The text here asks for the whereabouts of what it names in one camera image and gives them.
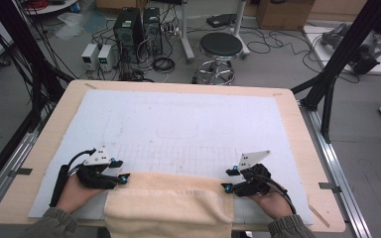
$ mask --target computer tower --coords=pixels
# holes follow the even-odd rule
[[[141,23],[141,14],[138,8],[123,8],[113,26],[117,46],[121,47],[121,60],[123,62],[139,63],[145,46],[140,46],[144,41]]]
[[[163,53],[163,42],[160,24],[160,8],[144,9],[142,18],[145,39],[149,39],[148,46],[153,54]]]

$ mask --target hand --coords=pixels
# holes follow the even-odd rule
[[[69,177],[58,201],[57,208],[66,213],[73,213],[82,208],[95,195],[104,189],[87,188],[79,181],[77,175]]]
[[[248,197],[254,200],[274,220],[293,214],[292,208],[286,198],[273,188],[265,195],[257,194]]]

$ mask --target electronic device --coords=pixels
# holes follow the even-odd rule
[[[72,163],[82,155],[89,155],[88,159],[70,169]],[[130,174],[117,175],[122,161],[116,161],[108,156],[104,147],[78,153],[67,165],[62,165],[52,194],[50,207],[55,207],[64,191],[69,176],[76,174],[79,181],[88,188],[113,189],[118,184],[128,182]]]
[[[111,71],[115,66],[115,59],[111,45],[103,45],[98,54],[98,61],[100,62],[100,68],[103,71]]]
[[[149,52],[152,55],[161,55],[163,53],[163,42],[160,25],[160,8],[144,9],[142,22],[145,39],[149,39]]]
[[[206,19],[206,23],[213,28],[228,26],[236,22],[236,14],[222,14]]]
[[[351,25],[342,23],[332,31],[323,33],[320,43],[324,46],[330,45],[333,49],[336,49],[350,27]],[[365,74],[380,63],[377,60],[380,56],[381,40],[376,38],[373,32],[370,32],[348,64],[352,67],[355,73]]]
[[[138,8],[123,8],[113,26],[114,36],[121,53],[121,61],[139,63],[139,48],[144,41],[141,15]]]
[[[234,193],[239,197],[255,194],[266,195],[272,188],[286,199],[293,214],[296,214],[296,208],[293,206],[288,192],[271,179],[271,173],[264,165],[257,164],[268,155],[270,155],[270,151],[243,154],[239,165],[227,170],[226,173],[231,177],[243,175],[245,181],[238,184],[222,183],[221,185],[226,193]]]
[[[88,44],[82,53],[82,60],[85,63],[86,70],[94,71],[98,67],[98,46],[96,44]]]

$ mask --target black metal frame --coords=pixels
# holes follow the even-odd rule
[[[366,39],[367,35],[380,20],[380,17],[381,0],[368,0],[323,71],[311,80],[292,88],[294,94],[304,91],[309,87],[312,88],[308,96],[301,100],[302,106],[311,111],[318,109],[318,104],[324,97],[320,132],[327,143],[330,143],[329,123],[336,80],[350,59],[355,55],[364,39]]]
[[[47,61],[13,1],[0,0],[0,22],[27,60],[32,72],[32,80],[27,81],[26,74],[20,71],[26,82],[32,87],[32,110],[1,152],[1,171],[26,133],[42,125],[42,109],[45,105],[61,99],[64,88],[61,86],[60,79],[69,83],[74,78]],[[9,50],[8,45],[1,38],[0,44],[6,51]]]

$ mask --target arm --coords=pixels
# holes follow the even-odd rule
[[[268,225],[268,229],[273,238],[301,237],[314,238],[315,235],[302,221],[302,218],[293,214],[287,200],[275,190],[271,189],[265,195],[249,196],[262,210],[274,219]]]
[[[77,222],[71,216],[76,210],[88,203],[103,189],[84,187],[76,175],[71,176],[64,186],[63,193],[56,207],[49,208],[43,217],[27,228],[20,238],[71,238]]]

